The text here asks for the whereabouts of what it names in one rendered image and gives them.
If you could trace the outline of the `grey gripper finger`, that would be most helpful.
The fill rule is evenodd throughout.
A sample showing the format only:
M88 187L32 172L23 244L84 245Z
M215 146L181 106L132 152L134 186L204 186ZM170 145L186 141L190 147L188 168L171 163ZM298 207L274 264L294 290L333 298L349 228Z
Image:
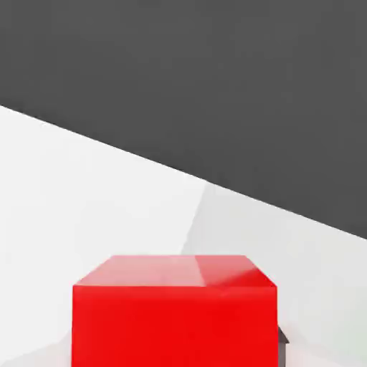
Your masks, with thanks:
M278 326L278 367L309 367L307 348L288 339Z

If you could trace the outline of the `small red cube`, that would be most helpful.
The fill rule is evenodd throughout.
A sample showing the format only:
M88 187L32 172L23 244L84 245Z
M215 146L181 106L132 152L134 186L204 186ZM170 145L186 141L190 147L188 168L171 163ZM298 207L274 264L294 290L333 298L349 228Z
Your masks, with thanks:
M277 287L243 255L119 255L72 288L71 367L278 367Z

